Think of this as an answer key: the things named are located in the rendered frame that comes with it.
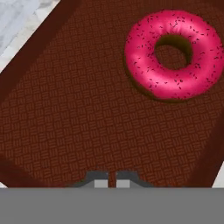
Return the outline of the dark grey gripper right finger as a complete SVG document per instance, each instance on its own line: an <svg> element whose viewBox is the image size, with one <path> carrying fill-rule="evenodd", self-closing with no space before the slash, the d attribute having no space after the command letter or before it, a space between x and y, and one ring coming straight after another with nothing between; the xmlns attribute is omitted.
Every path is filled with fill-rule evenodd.
<svg viewBox="0 0 224 224"><path fill-rule="evenodd" d="M152 187L149 182L139 178L136 171L118 171L116 173L117 188Z"/></svg>

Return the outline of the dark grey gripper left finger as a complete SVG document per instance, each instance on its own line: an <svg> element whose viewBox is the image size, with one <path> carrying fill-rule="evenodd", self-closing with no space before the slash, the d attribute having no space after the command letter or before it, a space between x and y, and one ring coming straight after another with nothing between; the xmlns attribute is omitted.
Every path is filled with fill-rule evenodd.
<svg viewBox="0 0 224 224"><path fill-rule="evenodd" d="M72 187L108 188L109 174L106 171L88 171L85 178Z"/></svg>

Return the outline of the dark brown woven tray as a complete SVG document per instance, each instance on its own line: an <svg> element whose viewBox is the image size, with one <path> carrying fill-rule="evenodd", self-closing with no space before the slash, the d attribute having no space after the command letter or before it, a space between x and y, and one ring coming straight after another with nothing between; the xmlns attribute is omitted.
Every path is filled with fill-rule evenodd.
<svg viewBox="0 0 224 224"><path fill-rule="evenodd" d="M137 84L124 47L151 13L203 18L224 47L224 0L59 0L0 73L0 182L69 187L90 171L137 172L152 186L213 184L224 163L224 69L205 93L159 100ZM187 47L165 38L158 62L179 70Z"/></svg>

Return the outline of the pink sprinkled doughnut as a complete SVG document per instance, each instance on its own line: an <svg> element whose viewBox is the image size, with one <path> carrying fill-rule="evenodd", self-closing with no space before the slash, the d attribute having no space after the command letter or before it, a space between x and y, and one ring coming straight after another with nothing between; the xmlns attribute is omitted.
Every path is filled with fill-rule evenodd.
<svg viewBox="0 0 224 224"><path fill-rule="evenodd" d="M156 47L163 40L188 48L190 61L179 70L162 66ZM134 24L124 56L134 81L159 100L187 100L205 93L221 77L224 47L202 17L184 10L161 10Z"/></svg>

